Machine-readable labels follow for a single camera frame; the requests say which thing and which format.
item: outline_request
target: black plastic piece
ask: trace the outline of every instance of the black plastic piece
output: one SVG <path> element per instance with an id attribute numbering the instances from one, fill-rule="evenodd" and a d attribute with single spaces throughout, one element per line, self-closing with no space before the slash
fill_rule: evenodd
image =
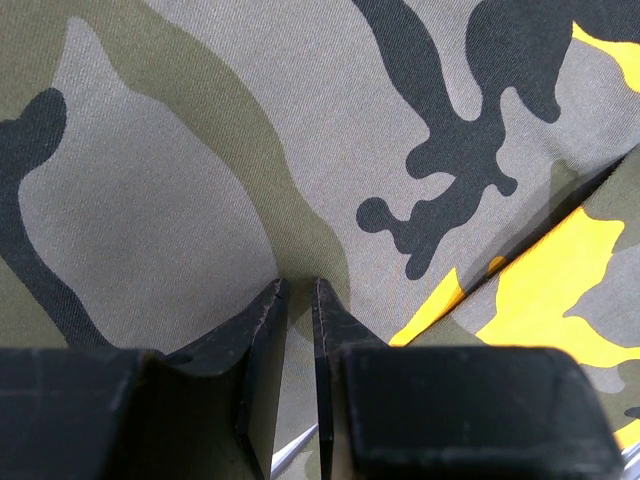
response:
<path id="1" fill-rule="evenodd" d="M 288 286 L 166 358 L 0 350 L 0 478 L 267 479 Z"/>
<path id="2" fill-rule="evenodd" d="M 581 368 L 544 348 L 389 348 L 325 280 L 313 309 L 323 480 L 619 479 Z"/>

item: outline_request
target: camo pattern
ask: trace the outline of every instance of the camo pattern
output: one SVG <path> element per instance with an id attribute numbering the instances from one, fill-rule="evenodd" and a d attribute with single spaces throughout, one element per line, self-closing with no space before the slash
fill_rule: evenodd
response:
<path id="1" fill-rule="evenodd" d="M 284 276 L 279 450 L 316 421 L 313 277 L 429 345 L 518 343 L 513 285 L 573 282 L 553 314 L 613 353 L 544 340 L 640 440 L 639 9 L 4 1 L 0 344 L 171 352 Z M 313 445 L 283 478 L 318 478 Z"/>

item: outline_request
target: gray camouflage fabric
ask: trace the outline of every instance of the gray camouflage fabric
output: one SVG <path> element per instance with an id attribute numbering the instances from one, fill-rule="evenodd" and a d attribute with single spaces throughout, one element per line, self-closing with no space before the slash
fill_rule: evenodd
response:
<path id="1" fill-rule="evenodd" d="M 320 276 L 393 345 L 568 351 L 640 441 L 636 0 L 5 0 L 0 42 L 2 346 L 169 353 L 283 276 L 280 450 Z"/>

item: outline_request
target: cloth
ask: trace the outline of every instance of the cloth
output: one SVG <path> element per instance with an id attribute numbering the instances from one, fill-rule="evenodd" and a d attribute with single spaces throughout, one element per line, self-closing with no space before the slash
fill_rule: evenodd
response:
<path id="1" fill-rule="evenodd" d="M 0 344 L 169 353 L 286 277 L 279 450 L 322 276 L 392 345 L 569 351 L 640 440 L 639 5 L 4 1 Z"/>

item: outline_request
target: yellow camouflage fabric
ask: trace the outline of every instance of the yellow camouflage fabric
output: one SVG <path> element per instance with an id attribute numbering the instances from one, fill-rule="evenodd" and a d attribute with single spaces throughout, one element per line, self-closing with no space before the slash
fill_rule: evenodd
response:
<path id="1" fill-rule="evenodd" d="M 321 276 L 392 345 L 568 351 L 640 440 L 637 0 L 5 0 L 0 42 L 0 345 L 168 353 L 284 276 L 280 450 Z"/>

